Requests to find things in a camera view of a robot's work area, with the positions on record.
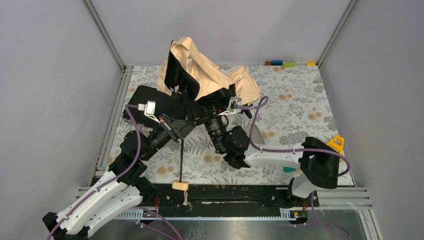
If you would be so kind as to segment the beige umbrella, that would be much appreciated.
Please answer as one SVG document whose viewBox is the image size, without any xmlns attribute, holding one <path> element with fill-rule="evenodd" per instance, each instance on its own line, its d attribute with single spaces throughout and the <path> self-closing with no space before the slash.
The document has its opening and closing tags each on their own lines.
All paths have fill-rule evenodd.
<svg viewBox="0 0 424 240">
<path fill-rule="evenodd" d="M 171 42 L 159 71 L 157 90 L 169 96 L 180 95 L 184 115 L 192 121 L 213 111 L 225 111 L 231 97 L 240 97 L 241 107 L 248 108 L 260 98 L 257 82 L 245 66 L 222 73 L 188 36 Z"/>
</svg>

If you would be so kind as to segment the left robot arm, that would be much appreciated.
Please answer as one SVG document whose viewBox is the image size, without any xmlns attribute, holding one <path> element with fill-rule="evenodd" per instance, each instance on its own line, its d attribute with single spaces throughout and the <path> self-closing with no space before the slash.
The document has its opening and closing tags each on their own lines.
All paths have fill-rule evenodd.
<svg viewBox="0 0 424 240">
<path fill-rule="evenodd" d="M 170 140 L 183 139 L 195 128 L 188 120 L 174 120 L 166 115 L 149 136 L 139 129 L 129 132 L 121 144 L 121 154 L 103 176 L 66 209 L 49 212 L 42 221 L 49 230 L 48 239 L 87 240 L 106 223 L 139 204 L 157 204 L 156 187 L 143 173 L 148 161 Z"/>
</svg>

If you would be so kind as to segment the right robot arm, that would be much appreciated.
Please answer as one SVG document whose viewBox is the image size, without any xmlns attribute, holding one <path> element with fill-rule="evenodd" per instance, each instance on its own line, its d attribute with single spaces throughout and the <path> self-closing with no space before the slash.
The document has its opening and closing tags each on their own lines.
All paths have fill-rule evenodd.
<svg viewBox="0 0 424 240">
<path fill-rule="evenodd" d="M 252 133 L 241 126 L 230 131 L 220 116 L 210 117 L 204 126 L 218 154 L 233 168 L 281 167 L 284 172 L 300 171 L 290 180 L 288 197 L 306 199 L 316 190 L 336 189 L 339 153 L 321 140 L 307 136 L 293 145 L 265 145 L 252 142 Z"/>
</svg>

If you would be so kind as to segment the black rectangular case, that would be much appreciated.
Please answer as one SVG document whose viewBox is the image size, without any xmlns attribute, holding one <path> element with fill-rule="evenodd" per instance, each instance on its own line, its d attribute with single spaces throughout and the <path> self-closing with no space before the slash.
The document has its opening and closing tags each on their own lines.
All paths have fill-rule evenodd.
<svg viewBox="0 0 424 240">
<path fill-rule="evenodd" d="M 153 87 L 138 86 L 128 104 L 131 106 L 128 109 L 136 123 L 148 128 L 153 129 L 158 123 L 149 116 L 156 119 L 162 115 L 176 120 L 184 118 L 183 106 L 179 103 L 179 98 L 169 96 Z"/>
</svg>

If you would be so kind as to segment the yellow toy with blue wheels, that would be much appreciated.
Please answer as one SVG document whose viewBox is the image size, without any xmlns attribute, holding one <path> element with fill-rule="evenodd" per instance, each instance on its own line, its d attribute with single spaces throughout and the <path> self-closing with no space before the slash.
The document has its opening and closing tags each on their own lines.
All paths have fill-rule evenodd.
<svg viewBox="0 0 424 240">
<path fill-rule="evenodd" d="M 242 109 L 240 111 L 240 114 L 245 114 L 247 116 L 247 118 L 249 118 L 249 119 L 252 119 L 252 117 L 253 117 L 250 109 Z"/>
</svg>

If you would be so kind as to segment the blue block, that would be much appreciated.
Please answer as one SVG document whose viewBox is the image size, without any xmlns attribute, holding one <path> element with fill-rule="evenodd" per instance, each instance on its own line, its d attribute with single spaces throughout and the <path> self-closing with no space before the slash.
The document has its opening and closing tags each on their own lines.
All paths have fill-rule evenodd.
<svg viewBox="0 0 424 240">
<path fill-rule="evenodd" d="M 272 66 L 282 66 L 283 65 L 283 61 L 282 60 L 272 60 L 271 61 L 271 65 Z"/>
</svg>

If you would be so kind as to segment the teal block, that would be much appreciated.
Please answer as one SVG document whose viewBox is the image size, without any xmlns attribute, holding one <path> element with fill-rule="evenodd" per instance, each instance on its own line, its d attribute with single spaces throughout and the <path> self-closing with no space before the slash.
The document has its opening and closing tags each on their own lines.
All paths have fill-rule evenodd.
<svg viewBox="0 0 424 240">
<path fill-rule="evenodd" d="M 284 171 L 285 173 L 291 173 L 291 172 L 295 172 L 295 171 L 296 171 L 296 168 L 289 167 L 289 166 L 284 166 L 284 167 L 283 167 L 283 171 Z"/>
</svg>

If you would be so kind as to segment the green arch block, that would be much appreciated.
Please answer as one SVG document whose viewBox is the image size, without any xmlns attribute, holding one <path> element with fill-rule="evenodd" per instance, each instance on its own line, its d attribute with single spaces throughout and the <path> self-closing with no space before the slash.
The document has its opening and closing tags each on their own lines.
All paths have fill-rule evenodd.
<svg viewBox="0 0 424 240">
<path fill-rule="evenodd" d="M 297 65 L 297 62 L 296 61 L 292 61 L 292 62 L 285 62 L 285 61 L 283 61 L 282 62 L 282 67 L 283 68 L 293 68 L 296 65 Z"/>
</svg>

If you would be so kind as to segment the yellow green triangular toy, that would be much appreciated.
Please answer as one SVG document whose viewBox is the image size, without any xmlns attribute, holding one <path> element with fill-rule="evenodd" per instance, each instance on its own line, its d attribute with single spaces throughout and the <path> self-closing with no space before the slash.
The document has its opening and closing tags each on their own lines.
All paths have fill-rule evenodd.
<svg viewBox="0 0 424 240">
<path fill-rule="evenodd" d="M 326 144 L 333 150 L 338 152 L 340 155 L 344 155 L 344 143 L 345 139 L 341 135 L 336 135 L 330 139 Z"/>
</svg>

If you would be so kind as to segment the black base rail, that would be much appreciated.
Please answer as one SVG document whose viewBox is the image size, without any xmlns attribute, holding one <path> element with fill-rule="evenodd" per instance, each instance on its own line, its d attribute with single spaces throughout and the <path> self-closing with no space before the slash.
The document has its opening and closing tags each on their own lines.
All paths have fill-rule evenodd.
<svg viewBox="0 0 424 240">
<path fill-rule="evenodd" d="M 318 207 L 318 194 L 300 198 L 279 185 L 190 185 L 187 195 L 170 184 L 156 184 L 141 207 L 165 218 L 278 217 L 281 209 Z"/>
</svg>

